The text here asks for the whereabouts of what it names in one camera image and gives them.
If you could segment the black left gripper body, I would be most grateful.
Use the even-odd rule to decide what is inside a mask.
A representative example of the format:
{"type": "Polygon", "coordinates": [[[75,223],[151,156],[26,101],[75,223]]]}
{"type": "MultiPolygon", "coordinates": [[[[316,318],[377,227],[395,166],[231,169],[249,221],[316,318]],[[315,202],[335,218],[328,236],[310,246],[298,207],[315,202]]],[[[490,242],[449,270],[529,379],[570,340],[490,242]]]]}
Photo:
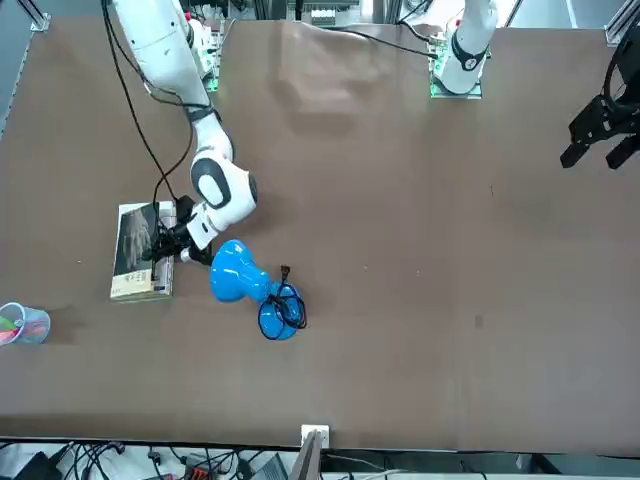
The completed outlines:
{"type": "Polygon", "coordinates": [[[622,84],[611,93],[604,86],[599,95],[602,126],[607,134],[639,132],[639,86],[622,84]]]}

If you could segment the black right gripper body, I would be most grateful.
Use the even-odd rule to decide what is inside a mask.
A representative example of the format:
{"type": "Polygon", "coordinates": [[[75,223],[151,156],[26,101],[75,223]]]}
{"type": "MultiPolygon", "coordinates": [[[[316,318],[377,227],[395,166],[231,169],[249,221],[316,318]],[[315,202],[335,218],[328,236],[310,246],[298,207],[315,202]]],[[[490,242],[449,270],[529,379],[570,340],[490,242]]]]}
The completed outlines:
{"type": "Polygon", "coordinates": [[[181,253],[189,249],[191,244],[191,235],[185,223],[178,222],[167,229],[167,245],[171,253],[181,253]]]}

